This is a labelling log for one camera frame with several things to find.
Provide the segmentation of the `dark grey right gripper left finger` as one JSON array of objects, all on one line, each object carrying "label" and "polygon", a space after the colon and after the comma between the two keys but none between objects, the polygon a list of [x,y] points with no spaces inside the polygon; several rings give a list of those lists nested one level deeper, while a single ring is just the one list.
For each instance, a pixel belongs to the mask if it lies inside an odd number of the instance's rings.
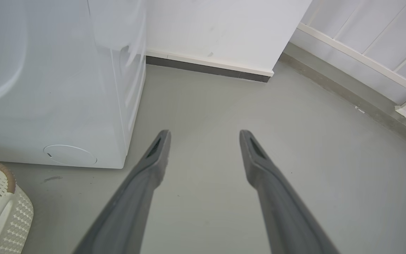
[{"label": "dark grey right gripper left finger", "polygon": [[139,254],[155,189],[163,181],[171,132],[161,130],[78,244],[76,254]]}]

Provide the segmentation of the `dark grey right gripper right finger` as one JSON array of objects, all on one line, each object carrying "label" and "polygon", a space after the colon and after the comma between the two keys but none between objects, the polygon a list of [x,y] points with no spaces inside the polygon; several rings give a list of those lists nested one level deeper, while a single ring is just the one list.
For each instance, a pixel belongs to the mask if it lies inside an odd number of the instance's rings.
[{"label": "dark grey right gripper right finger", "polygon": [[257,191],[273,254],[338,254],[329,236],[249,130],[239,133],[246,177]]}]

